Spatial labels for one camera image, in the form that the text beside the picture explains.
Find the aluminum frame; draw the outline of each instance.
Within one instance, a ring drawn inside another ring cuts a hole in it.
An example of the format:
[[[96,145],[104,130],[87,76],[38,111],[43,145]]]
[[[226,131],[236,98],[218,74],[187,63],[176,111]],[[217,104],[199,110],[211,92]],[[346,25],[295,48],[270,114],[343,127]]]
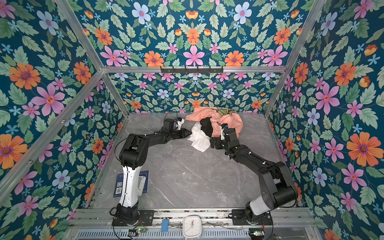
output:
[[[84,102],[86,96],[96,87],[97,83],[103,76],[101,71],[97,71],[84,87],[77,93],[64,110],[55,118],[53,123],[40,135],[40,137],[32,144],[21,159],[14,165],[13,168],[4,176],[0,182],[0,205],[8,198],[9,194],[24,177],[33,163],[44,152],[45,147],[49,144],[63,127],[66,119],[70,119],[71,115]]]
[[[283,75],[280,77],[279,82],[277,83],[275,90],[272,93],[271,98],[269,99],[268,107],[264,112],[264,116],[268,118],[269,113],[271,112],[273,106],[275,105],[279,94],[281,90],[283,89],[285,81],[288,79],[289,74],[292,71],[293,65],[295,64],[301,49],[304,47],[305,42],[307,41],[307,38],[313,29],[313,26],[316,22],[316,19],[318,18],[319,14],[321,14],[321,10],[323,9],[324,4],[327,0],[315,0],[315,2],[312,5],[312,8],[310,12],[308,13],[307,19],[305,20],[305,23],[303,25],[303,29],[300,33],[300,36],[298,37],[295,46],[292,49],[291,54],[289,55],[287,64],[286,64],[286,71],[283,73]]]

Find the small blue flower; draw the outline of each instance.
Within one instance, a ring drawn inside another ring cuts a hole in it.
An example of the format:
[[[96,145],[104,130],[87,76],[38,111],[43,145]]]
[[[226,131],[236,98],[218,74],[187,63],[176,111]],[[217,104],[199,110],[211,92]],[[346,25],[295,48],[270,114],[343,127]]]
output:
[[[15,132],[18,132],[19,130],[16,129],[17,125],[14,125],[13,127],[11,125],[7,125],[8,130],[5,131],[5,133],[11,133],[13,135]]]
[[[21,108],[17,108],[16,106],[13,106],[13,109],[10,109],[9,111],[13,113],[14,116],[16,116],[16,114],[20,114],[20,110]]]
[[[372,65],[372,63],[377,64],[377,60],[379,60],[381,57],[376,57],[376,53],[372,56],[371,59],[368,59],[369,65]]]
[[[41,184],[44,182],[44,180],[42,180],[41,178],[39,178],[39,180],[36,180],[35,183],[36,183],[36,187],[39,187],[41,186]]]
[[[354,129],[353,132],[357,132],[357,133],[360,133],[360,130],[362,130],[362,128],[359,127],[358,123],[356,123],[356,126],[352,126],[352,128]]]
[[[185,15],[183,15],[183,16],[180,15],[180,19],[179,19],[179,20],[180,20],[182,23],[185,22],[185,21],[186,21],[186,19],[185,19]]]
[[[41,225],[40,226],[35,226],[35,230],[32,232],[32,234],[35,234],[36,236],[39,234],[39,232],[41,231]]]
[[[230,17],[233,17],[233,15],[235,15],[235,14],[236,14],[236,12],[233,10],[233,8],[231,9],[231,11],[228,10],[228,15]]]

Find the floral wallpaper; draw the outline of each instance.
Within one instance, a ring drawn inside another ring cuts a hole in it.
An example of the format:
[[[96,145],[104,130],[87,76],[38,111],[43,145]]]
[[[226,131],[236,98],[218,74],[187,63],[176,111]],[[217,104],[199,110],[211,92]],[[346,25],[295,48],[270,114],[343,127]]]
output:
[[[62,239],[76,209],[85,206],[122,120],[100,81],[3,202],[0,239]]]
[[[1,180],[95,69],[51,1],[0,1],[0,57]]]
[[[76,15],[108,66],[276,66],[313,2],[85,0]]]
[[[384,239],[383,6],[329,1],[269,115],[326,240]]]

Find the pink flower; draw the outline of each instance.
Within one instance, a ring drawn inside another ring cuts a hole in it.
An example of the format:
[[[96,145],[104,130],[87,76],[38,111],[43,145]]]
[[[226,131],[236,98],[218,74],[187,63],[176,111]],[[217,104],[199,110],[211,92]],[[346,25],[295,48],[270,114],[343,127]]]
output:
[[[219,49],[220,47],[217,45],[217,43],[215,43],[215,45],[211,44],[211,48],[209,50],[212,51],[212,54],[214,54],[214,53],[218,53]]]
[[[34,106],[33,103],[31,103],[31,102],[28,103],[28,106],[23,105],[22,108],[25,110],[23,112],[24,116],[29,115],[32,119],[34,119],[35,115],[40,115],[40,112],[37,111],[37,109],[39,109],[39,106]]]
[[[297,108],[296,106],[294,106],[294,107],[292,108],[292,115],[293,115],[294,117],[297,117],[297,115],[299,115],[299,108]]]
[[[293,87],[293,77],[288,77],[287,80],[285,80],[285,90],[288,90],[288,92],[291,90],[291,87]]]
[[[48,151],[48,150],[51,150],[52,148],[53,148],[52,143],[47,145],[44,152],[39,156],[39,162],[43,162],[45,160],[45,157],[52,157],[52,152]]]
[[[217,88],[216,83],[213,83],[212,81],[208,83],[207,86],[208,86],[208,89],[210,90]]]
[[[229,75],[231,73],[222,73],[222,74],[219,74],[216,76],[216,79],[220,79],[220,82],[224,81],[224,80],[228,80],[229,79]]]
[[[355,171],[353,165],[348,164],[348,170],[343,168],[341,171],[344,173],[344,175],[347,176],[344,178],[344,183],[350,184],[352,182],[352,188],[355,191],[359,190],[359,185],[363,187],[367,185],[367,183],[363,179],[359,178],[364,174],[364,171],[362,169],[358,169]]]
[[[24,189],[24,186],[33,187],[33,180],[30,180],[30,179],[36,177],[36,175],[37,175],[37,171],[33,171],[25,175],[25,177],[23,177],[20,180],[19,184],[15,187],[15,194],[19,195]]]
[[[160,73],[161,80],[167,80],[167,82],[170,82],[171,79],[174,79],[175,76],[172,75],[172,73]]]
[[[264,59],[264,57],[268,56],[268,50],[262,49],[260,52],[257,53],[257,58]]]
[[[365,15],[367,14],[367,10],[369,10],[375,6],[375,4],[372,2],[372,0],[361,0],[360,4],[361,4],[361,6],[357,6],[354,9],[354,12],[356,13],[354,20],[358,19],[359,16],[361,18],[364,18]]]
[[[340,202],[341,204],[344,204],[345,205],[345,208],[350,211],[351,209],[353,210],[357,210],[356,209],[356,206],[355,204],[357,203],[356,199],[352,198],[351,199],[351,195],[349,194],[349,192],[347,192],[346,194],[342,193],[341,194],[341,197],[343,198]]]
[[[156,77],[155,77],[155,73],[143,73],[144,74],[144,79],[147,79],[148,78],[148,80],[150,81],[150,82],[152,82],[152,79],[156,79]]]
[[[332,155],[333,162],[336,162],[337,157],[339,157],[340,159],[344,159],[344,155],[340,152],[344,148],[343,144],[339,143],[336,145],[336,140],[333,138],[331,140],[331,144],[329,144],[329,142],[326,142],[325,146],[329,149],[325,152],[325,155]]]
[[[100,92],[100,90],[103,90],[104,88],[103,88],[103,81],[102,80],[100,80],[98,83],[97,83],[97,85],[96,85],[96,90],[98,91],[98,92]]]
[[[312,143],[310,143],[310,146],[311,146],[311,152],[314,152],[315,154],[317,154],[318,151],[321,149],[319,147],[319,141],[315,141],[314,139],[312,139]]]
[[[92,96],[95,95],[93,92],[90,92],[88,96],[85,97],[85,102],[87,103],[88,101],[93,101]]]
[[[92,107],[87,107],[85,108],[86,109],[86,113],[85,115],[87,115],[89,118],[93,117],[95,114],[94,114],[94,109]]]
[[[15,8],[11,5],[6,5],[6,3],[7,0],[0,0],[0,17],[5,18],[8,15],[8,17],[15,19],[15,16],[12,13],[15,11]]]
[[[169,53],[174,53],[176,54],[176,51],[178,51],[179,49],[176,47],[176,44],[169,44],[169,47],[168,47],[168,50],[169,50]]]
[[[301,91],[301,87],[299,88],[295,87],[295,91],[292,93],[293,100],[296,102],[300,101],[300,97],[303,95],[300,91]]]
[[[108,58],[107,64],[108,66],[112,66],[115,64],[115,66],[120,67],[120,63],[126,63],[126,61],[120,57],[120,51],[119,50],[114,50],[112,53],[112,50],[105,46],[104,47],[105,52],[101,52],[100,55],[103,56],[104,58]]]
[[[249,80],[248,82],[245,81],[243,86],[245,87],[245,89],[247,89],[247,88],[251,88],[251,87],[252,87],[251,80]]]
[[[148,87],[148,85],[147,85],[146,82],[140,81],[139,82],[139,87],[145,90]]]
[[[63,79],[62,79],[62,78],[60,78],[60,79],[55,78],[55,81],[52,82],[52,84],[56,86],[56,87],[55,87],[56,90],[59,90],[59,89],[60,89],[60,91],[63,91],[64,88],[67,86],[67,85],[65,85],[65,84],[63,83]]]
[[[243,78],[247,78],[247,73],[235,73],[235,78],[238,78],[241,81]]]
[[[331,90],[329,90],[328,83],[325,83],[323,86],[323,93],[316,93],[316,98],[320,100],[320,102],[316,104],[316,109],[322,109],[324,106],[324,113],[328,115],[329,111],[331,110],[329,104],[334,107],[340,105],[338,98],[333,98],[333,96],[335,96],[338,92],[339,86],[335,86]]]
[[[268,50],[268,56],[263,60],[263,63],[269,63],[268,66],[274,66],[275,63],[276,65],[281,65],[283,64],[283,60],[280,58],[285,57],[288,52],[281,52],[283,50],[283,45],[280,45],[276,48],[276,52],[273,51],[272,49]]]
[[[20,217],[24,213],[26,216],[31,215],[32,209],[35,209],[39,206],[39,204],[35,203],[37,200],[39,200],[39,197],[34,197],[32,199],[32,196],[28,195],[25,199],[25,202],[21,202],[17,205],[20,208],[18,216]]]
[[[180,82],[180,80],[177,83],[175,83],[175,89],[177,89],[177,90],[184,89],[183,86],[184,86],[184,84],[182,84]]]
[[[61,147],[59,147],[59,151],[61,151],[61,154],[64,155],[65,152],[70,152],[70,147],[72,144],[70,144],[68,141],[61,142],[60,143]]]
[[[316,87],[316,91],[318,91],[319,89],[322,90],[324,84],[325,84],[325,81],[323,81],[323,77],[321,77],[320,79],[317,79],[316,84],[314,85]]]
[[[349,108],[347,110],[347,114],[351,114],[353,118],[356,117],[356,113],[357,114],[362,114],[362,111],[360,110],[360,108],[362,108],[362,103],[359,103],[355,100],[353,101],[352,104],[347,104],[347,107]]]
[[[131,53],[127,52],[127,50],[120,50],[120,57],[124,57],[125,60],[131,59],[130,55]]]
[[[37,87],[37,92],[42,97],[34,97],[32,98],[31,102],[39,106],[44,104],[43,108],[41,109],[43,116],[49,115],[51,113],[51,108],[56,114],[59,114],[64,109],[64,105],[59,102],[59,100],[63,100],[65,94],[55,94],[55,86],[52,83],[48,84],[47,90],[48,92],[45,91],[45,89],[42,87]]]
[[[193,66],[196,66],[196,64],[197,65],[203,65],[203,61],[200,58],[204,57],[205,53],[197,52],[197,47],[195,45],[192,45],[190,50],[191,50],[191,53],[188,53],[188,52],[183,53],[184,57],[189,58],[185,62],[185,64],[187,66],[192,65],[192,64],[193,64]]]

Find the white clock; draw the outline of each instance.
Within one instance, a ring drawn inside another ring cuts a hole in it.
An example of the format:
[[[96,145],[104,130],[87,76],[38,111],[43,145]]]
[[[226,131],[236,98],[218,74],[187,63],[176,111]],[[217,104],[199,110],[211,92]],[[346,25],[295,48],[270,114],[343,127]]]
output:
[[[185,239],[199,239],[201,236],[202,226],[199,216],[192,215],[184,218],[183,236]]]

